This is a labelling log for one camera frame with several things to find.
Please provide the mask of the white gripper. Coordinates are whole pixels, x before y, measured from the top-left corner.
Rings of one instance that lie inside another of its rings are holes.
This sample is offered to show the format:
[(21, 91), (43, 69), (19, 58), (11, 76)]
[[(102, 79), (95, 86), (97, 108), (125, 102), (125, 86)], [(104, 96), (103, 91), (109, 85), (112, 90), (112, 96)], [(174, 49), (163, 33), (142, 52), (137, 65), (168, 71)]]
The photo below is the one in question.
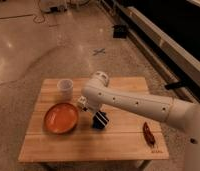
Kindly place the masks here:
[[(98, 115), (104, 118), (107, 122), (109, 121), (108, 117), (106, 116), (106, 113), (99, 111), (102, 107), (102, 104), (100, 102), (94, 101), (93, 99), (87, 99), (85, 103), (85, 107), (90, 113), (92, 114), (98, 113)], [(94, 115), (93, 122), (103, 123), (103, 121), (97, 115)]]

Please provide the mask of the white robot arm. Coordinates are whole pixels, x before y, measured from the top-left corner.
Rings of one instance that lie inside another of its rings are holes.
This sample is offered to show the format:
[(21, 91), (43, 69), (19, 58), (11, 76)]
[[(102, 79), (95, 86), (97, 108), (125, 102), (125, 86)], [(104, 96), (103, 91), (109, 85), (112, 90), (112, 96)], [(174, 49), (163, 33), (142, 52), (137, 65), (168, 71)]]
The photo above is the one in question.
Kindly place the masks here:
[(166, 123), (188, 136), (183, 171), (200, 171), (200, 104), (188, 101), (126, 92), (108, 87), (109, 77), (97, 71), (81, 89), (86, 106), (98, 112), (103, 104)]

